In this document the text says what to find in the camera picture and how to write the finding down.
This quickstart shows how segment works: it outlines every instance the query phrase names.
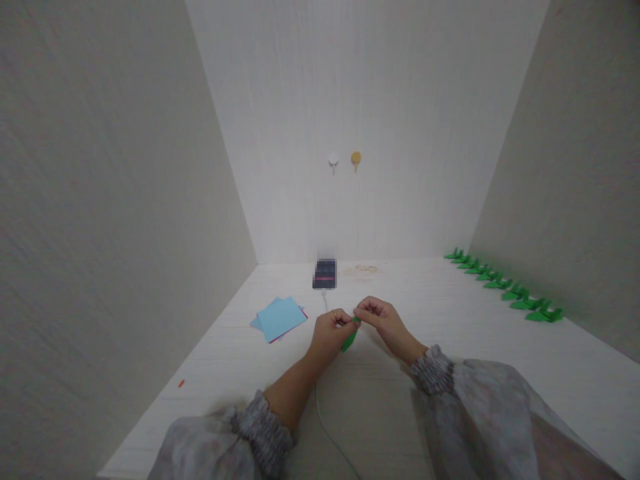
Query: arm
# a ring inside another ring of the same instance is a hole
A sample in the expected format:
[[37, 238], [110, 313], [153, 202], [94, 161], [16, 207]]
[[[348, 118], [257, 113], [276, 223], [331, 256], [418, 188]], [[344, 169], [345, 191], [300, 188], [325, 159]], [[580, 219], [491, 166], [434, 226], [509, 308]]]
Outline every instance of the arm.
[[266, 390], [265, 398], [271, 411], [290, 432], [300, 421], [313, 385], [359, 326], [360, 322], [352, 322], [342, 309], [320, 315], [307, 354]]
[[620, 479], [538, 396], [498, 362], [456, 365], [414, 338], [395, 308], [368, 297], [354, 310], [411, 367], [438, 478]]
[[359, 326], [341, 309], [318, 317], [306, 355], [244, 411], [227, 407], [173, 422], [149, 478], [280, 477], [313, 384]]

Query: smartphone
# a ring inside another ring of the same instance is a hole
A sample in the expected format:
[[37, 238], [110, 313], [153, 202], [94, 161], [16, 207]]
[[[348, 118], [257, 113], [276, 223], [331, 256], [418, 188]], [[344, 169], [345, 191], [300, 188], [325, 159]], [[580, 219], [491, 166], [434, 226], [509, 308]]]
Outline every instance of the smartphone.
[[336, 285], [336, 262], [335, 259], [320, 259], [315, 264], [312, 288], [334, 289]]

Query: wrist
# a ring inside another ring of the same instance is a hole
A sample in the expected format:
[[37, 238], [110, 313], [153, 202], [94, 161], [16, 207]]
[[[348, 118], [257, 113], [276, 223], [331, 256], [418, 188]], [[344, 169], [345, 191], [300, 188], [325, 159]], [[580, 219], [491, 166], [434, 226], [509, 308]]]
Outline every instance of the wrist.
[[402, 358], [402, 360], [407, 364], [408, 367], [410, 367], [416, 360], [418, 360], [418, 358], [422, 357], [427, 350], [429, 349], [426, 346], [413, 338], [412, 342], [410, 342], [410, 344], [405, 349], [404, 358]]

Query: white wall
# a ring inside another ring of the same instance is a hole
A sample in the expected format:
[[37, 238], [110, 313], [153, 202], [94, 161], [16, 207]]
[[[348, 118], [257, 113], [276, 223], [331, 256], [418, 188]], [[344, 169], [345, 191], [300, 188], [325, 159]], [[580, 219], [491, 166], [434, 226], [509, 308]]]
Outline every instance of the white wall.
[[187, 0], [258, 261], [466, 247], [547, 4]]
[[551, 2], [471, 244], [636, 362], [639, 25], [637, 1]]
[[255, 254], [182, 1], [0, 17], [0, 478], [88, 479]]

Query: elastic cuff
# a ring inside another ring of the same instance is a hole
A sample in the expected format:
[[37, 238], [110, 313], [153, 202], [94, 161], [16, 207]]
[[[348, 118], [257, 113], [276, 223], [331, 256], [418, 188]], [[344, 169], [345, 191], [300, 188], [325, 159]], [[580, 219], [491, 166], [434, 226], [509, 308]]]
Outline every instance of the elastic cuff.
[[269, 410], [269, 403], [260, 390], [242, 412], [231, 419], [236, 435], [248, 440], [253, 458], [267, 478], [280, 478], [285, 459], [295, 442], [280, 418]]
[[442, 353], [440, 345], [434, 345], [413, 362], [411, 373], [427, 395], [439, 395], [453, 392], [453, 367], [453, 362]]

